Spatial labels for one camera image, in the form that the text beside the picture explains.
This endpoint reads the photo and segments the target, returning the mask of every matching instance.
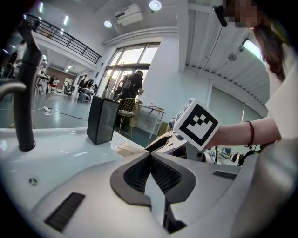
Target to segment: floor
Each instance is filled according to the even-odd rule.
[[[39,107],[48,107],[54,108],[58,112],[62,112],[71,116],[63,115],[60,113],[53,113],[50,116],[44,115],[44,110],[32,111],[32,118],[35,122],[37,129],[41,128],[75,128],[75,127],[87,127],[88,125],[88,116],[91,104],[79,103],[74,95],[68,97],[64,94],[54,94],[49,93],[47,98],[45,95],[36,95],[36,98],[33,98],[32,110],[39,109]],[[14,123],[14,112],[13,112],[13,101],[11,100],[11,95],[6,96],[0,102],[0,128],[9,128],[11,124]],[[127,127],[127,134],[130,134],[130,127]],[[129,138],[128,135],[121,133],[124,137]],[[152,141],[155,140],[152,137],[149,140],[149,133],[145,132],[139,128],[133,128],[133,142],[146,147]]]

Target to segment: wrist band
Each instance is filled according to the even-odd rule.
[[[251,141],[247,145],[247,147],[251,150],[252,149],[252,143],[253,143],[253,140],[255,138],[255,129],[253,128],[253,125],[250,121],[247,121],[247,122],[250,124],[250,129],[251,129]]]

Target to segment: long hair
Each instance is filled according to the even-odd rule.
[[[254,27],[253,32],[257,41],[259,42],[263,57],[262,60],[270,66],[270,71],[275,73],[280,81],[284,81],[285,74],[283,69],[283,40],[268,26],[256,26]]]

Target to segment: balcony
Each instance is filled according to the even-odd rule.
[[[30,25],[34,32],[60,43],[61,45],[90,60],[92,63],[96,64],[98,59],[101,57],[94,50],[90,49],[76,38],[47,21],[40,20],[39,18],[29,14],[26,15],[26,19],[24,19],[24,21]]]

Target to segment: ceiling light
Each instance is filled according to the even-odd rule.
[[[242,44],[247,50],[252,52],[258,59],[262,61],[261,50],[251,40],[246,38]]]
[[[151,1],[149,3],[149,7],[153,10],[153,11],[158,11],[162,8],[162,4],[159,1]]]
[[[42,2],[39,4],[38,10],[40,13],[42,13],[42,11],[43,11],[43,3]]]
[[[64,24],[64,25],[66,25],[66,24],[67,24],[67,22],[68,22],[68,19],[69,19],[69,17],[68,17],[68,16],[65,16],[65,19],[64,19],[64,22],[63,22],[63,24]]]
[[[107,28],[111,28],[113,26],[112,23],[110,21],[108,21],[108,20],[104,22],[104,25]]]

